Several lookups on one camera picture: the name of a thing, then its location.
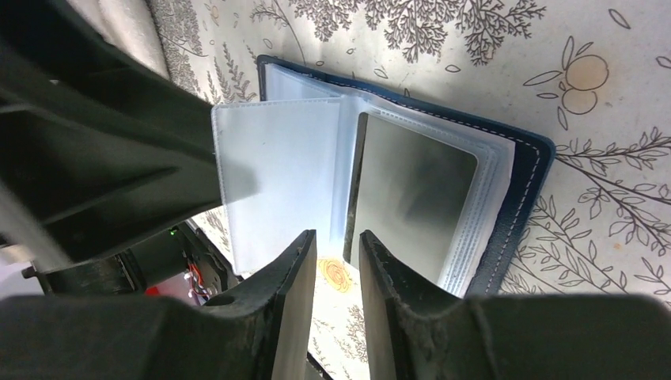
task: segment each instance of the navy blue wallet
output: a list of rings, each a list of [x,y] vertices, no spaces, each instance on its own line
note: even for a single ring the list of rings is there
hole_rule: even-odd
[[[338,210],[347,221],[331,224],[331,236],[334,229],[344,233],[346,260],[356,266],[353,240],[361,228],[370,229],[400,260],[401,251],[410,251],[407,264],[447,291],[463,296],[499,289],[552,163],[550,139],[275,57],[261,55],[257,65],[268,107],[313,109],[324,120],[332,107],[339,115],[324,125],[339,125],[333,127],[334,155],[346,163],[339,164],[346,168],[340,180],[338,169],[334,176],[348,183],[337,203],[347,205],[346,212]],[[315,120],[312,128],[321,127],[320,117]],[[435,259],[432,249],[443,256]]]

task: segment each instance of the tablecloth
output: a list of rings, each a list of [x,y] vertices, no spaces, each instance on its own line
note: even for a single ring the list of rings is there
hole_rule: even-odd
[[[557,156],[501,292],[671,306],[671,2],[148,0],[170,78],[258,101],[277,55],[545,135]],[[196,217],[229,256],[222,209]],[[309,350],[367,378],[358,274],[320,258]]]

